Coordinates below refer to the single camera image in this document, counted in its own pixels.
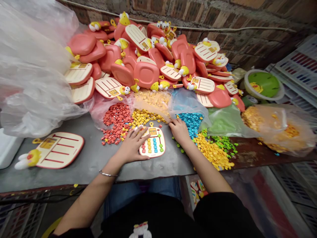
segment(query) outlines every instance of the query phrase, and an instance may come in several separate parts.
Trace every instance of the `brick wall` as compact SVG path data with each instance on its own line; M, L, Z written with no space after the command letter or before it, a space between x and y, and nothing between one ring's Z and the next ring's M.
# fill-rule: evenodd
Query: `brick wall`
M216 40L232 66L265 68L295 49L307 35L317 32L316 0L71 0L86 6L149 21L166 20L172 25L203 28L241 28L249 26L284 27L289 33L275 30L239 32L203 32L177 30L196 44L208 37ZM85 8L65 4L76 12L79 21L89 24L112 17Z

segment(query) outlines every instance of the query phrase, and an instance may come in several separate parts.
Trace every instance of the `silver bracelet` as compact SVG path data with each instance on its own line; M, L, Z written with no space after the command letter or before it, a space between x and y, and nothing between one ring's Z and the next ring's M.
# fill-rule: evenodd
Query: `silver bracelet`
M105 174L104 172L102 172L101 170L99 170L99 173L104 175L104 176L108 176L108 177L118 177L118 175L109 175L109 174Z

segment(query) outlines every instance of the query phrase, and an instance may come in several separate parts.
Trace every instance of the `plastic sheet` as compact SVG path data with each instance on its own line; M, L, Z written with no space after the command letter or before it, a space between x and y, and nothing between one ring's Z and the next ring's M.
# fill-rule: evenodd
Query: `plastic sheet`
M285 104L262 104L249 107L244 122L261 135L269 148L284 154L304 157L315 148L317 118L302 109Z
M0 103L4 133L43 137L87 112L72 102L64 49L78 30L75 13L57 1L0 1Z
M208 110L198 101L197 96L193 91L185 88L179 88L173 91L169 114L171 115L171 118L175 119L176 114L179 113L201 113L204 116L204 119L199 130L211 127L211 122L208 118Z
M141 89L138 93L134 94L135 104L134 107L139 110L148 110L150 113L159 114L165 121L170 121L168 108L171 102L170 91L152 92L148 89Z
M240 116L240 110L231 104L224 108L209 108L209 119L212 124L207 128L209 136L259 137L260 134L247 127Z
M103 118L105 116L105 113L109 110L109 108L117 103L124 103L129 106L130 109L130 115L132 115L132 112L134 110L134 97L133 94L129 96L123 96L123 100L119 101L118 98L113 99L106 99L103 96L100 95L100 93L95 92L93 95L93 98L88 100L87 102L84 102L84 107L87 109L90 109L89 112L91 114L91 118L94 121L94 125L98 129L110 129L113 125L106 126L103 123Z

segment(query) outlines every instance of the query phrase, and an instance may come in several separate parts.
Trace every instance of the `pile of red pegs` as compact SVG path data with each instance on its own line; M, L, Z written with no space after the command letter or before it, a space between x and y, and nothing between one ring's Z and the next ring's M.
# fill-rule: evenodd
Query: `pile of red pegs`
M130 126L132 125L133 118L130 116L129 106L124 103L117 103L112 105L106 112L103 123L106 126L113 124L111 130L102 130L104 136L101 138L102 145L119 144L126 138Z

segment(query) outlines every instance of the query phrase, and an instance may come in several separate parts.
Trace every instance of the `black shirt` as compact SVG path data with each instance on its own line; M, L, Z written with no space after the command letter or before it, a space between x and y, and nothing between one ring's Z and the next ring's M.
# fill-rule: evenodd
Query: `black shirt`
M264 237L234 193L208 194L198 202L194 219L184 212L176 198L144 193L103 221L99 238ZM59 237L93 238L93 235L90 228L81 228Z

